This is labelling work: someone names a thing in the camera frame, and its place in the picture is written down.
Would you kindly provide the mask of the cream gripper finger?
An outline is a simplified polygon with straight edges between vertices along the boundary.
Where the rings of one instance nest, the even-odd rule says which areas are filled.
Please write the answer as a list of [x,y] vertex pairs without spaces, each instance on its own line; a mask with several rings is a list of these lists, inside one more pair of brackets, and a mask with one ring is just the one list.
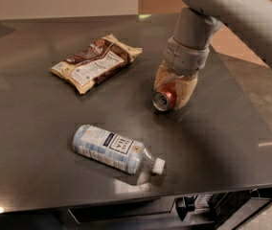
[[167,63],[163,60],[161,65],[158,67],[153,90],[157,90],[159,87],[167,84],[176,79],[176,75],[168,67]]
[[180,76],[175,79],[175,109],[180,109],[187,104],[196,88],[197,82],[198,75]]

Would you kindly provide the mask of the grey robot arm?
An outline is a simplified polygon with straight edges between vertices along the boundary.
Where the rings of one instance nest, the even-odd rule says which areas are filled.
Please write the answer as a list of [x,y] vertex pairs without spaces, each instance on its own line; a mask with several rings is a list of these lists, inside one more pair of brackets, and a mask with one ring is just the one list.
[[272,69],[272,1],[182,0],[173,36],[154,83],[152,102],[159,111],[187,104],[205,66],[210,42],[221,25],[229,28]]

